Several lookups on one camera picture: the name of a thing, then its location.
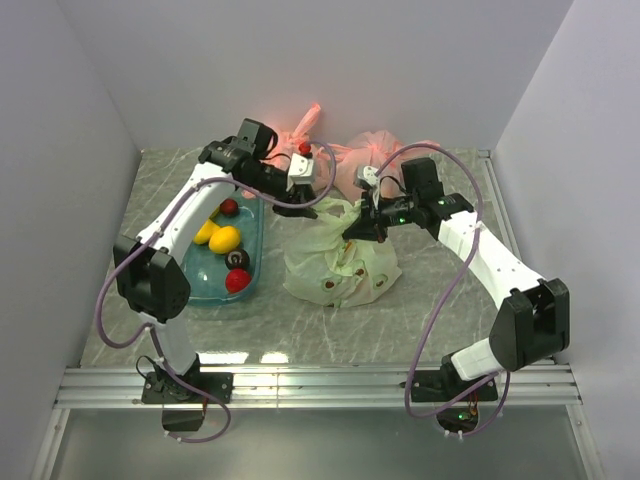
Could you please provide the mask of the light green plastic bag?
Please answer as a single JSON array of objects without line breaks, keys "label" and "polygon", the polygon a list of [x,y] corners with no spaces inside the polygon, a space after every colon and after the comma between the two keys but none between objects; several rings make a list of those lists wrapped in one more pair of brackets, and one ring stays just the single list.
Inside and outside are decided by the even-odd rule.
[{"label": "light green plastic bag", "polygon": [[359,214],[359,207],[346,200],[327,197],[316,212],[316,219],[284,243],[285,290],[323,307],[376,301],[402,274],[392,243],[343,239]]}]

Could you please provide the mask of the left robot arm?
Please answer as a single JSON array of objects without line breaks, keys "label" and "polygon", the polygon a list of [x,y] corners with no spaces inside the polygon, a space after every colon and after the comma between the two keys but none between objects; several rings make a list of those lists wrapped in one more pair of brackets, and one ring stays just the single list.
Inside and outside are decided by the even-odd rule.
[{"label": "left robot arm", "polygon": [[205,146],[179,193],[136,237],[120,236],[113,249],[117,290],[139,317],[156,349],[145,386],[172,403],[186,403],[204,390],[199,356],[182,312],[191,285],[181,264],[205,221],[236,190],[273,202],[284,216],[311,216],[315,198],[309,141],[295,143],[287,169],[268,164],[278,144],[270,127],[251,119],[238,133]]}]

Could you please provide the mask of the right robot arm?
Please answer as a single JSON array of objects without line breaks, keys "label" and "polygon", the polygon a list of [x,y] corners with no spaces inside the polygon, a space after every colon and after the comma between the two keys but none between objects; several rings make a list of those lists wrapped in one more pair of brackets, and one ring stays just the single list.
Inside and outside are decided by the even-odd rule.
[{"label": "right robot arm", "polygon": [[389,228],[415,224],[463,261],[498,310],[486,338],[445,356],[438,371],[410,380],[411,399],[462,399],[487,375],[515,372],[565,350],[570,343],[565,283],[527,267],[478,219],[474,205],[459,193],[445,194],[432,159],[409,160],[401,169],[400,195],[385,198],[376,168],[357,168],[360,215],[344,239],[382,242]]}]

